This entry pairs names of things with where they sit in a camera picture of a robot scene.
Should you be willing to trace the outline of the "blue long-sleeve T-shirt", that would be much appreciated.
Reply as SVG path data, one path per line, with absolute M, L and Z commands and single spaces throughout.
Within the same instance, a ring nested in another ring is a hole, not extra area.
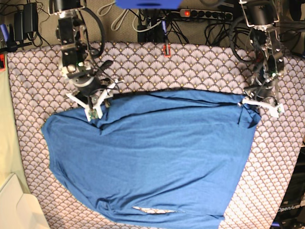
M 259 113 L 242 95 L 199 90 L 115 98 L 101 119 L 82 109 L 42 127 L 50 170 L 115 222 L 216 229 L 248 160 Z

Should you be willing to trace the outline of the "orange black table clamp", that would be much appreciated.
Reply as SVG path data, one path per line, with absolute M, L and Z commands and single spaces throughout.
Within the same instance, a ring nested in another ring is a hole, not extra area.
M 162 51 L 163 51 L 164 57 L 171 57 L 171 45 L 169 43 L 167 43 L 163 46 Z

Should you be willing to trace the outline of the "blue box overhead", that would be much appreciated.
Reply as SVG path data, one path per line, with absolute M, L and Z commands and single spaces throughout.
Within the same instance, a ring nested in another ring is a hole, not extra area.
M 116 0 L 122 9 L 177 9 L 182 0 Z

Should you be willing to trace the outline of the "white power strip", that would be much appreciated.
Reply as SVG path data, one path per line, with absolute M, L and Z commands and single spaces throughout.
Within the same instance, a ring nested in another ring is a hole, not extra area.
M 226 21 L 233 20 L 232 13 L 223 12 L 223 11 L 180 9 L 179 14 L 183 18 L 226 20 Z

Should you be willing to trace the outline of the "black power adapter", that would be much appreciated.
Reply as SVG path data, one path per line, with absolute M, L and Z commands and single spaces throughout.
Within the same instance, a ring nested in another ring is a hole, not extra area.
M 38 31 L 37 3 L 29 2 L 23 5 L 23 10 L 14 14 L 15 41 L 22 42 L 26 39 L 32 41 Z

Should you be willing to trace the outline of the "black OpenArm box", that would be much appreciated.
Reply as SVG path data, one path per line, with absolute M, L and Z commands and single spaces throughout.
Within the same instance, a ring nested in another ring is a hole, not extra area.
M 305 147 L 301 147 L 290 183 L 271 224 L 272 229 L 305 227 Z

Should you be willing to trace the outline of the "white plastic bin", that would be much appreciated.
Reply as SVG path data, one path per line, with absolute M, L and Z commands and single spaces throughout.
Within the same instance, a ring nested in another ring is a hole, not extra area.
M 16 174 L 11 173 L 0 187 L 2 229 L 48 229 L 49 224 L 37 198 L 24 193 Z

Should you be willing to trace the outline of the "blue handled clamp left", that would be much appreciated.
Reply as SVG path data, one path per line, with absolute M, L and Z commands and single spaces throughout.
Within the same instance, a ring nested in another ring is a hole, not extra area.
M 6 45 L 0 49 L 0 53 L 17 51 L 18 47 L 14 40 L 14 31 L 12 25 L 10 24 L 10 30 L 7 29 L 5 24 L 1 24 L 0 28 Z

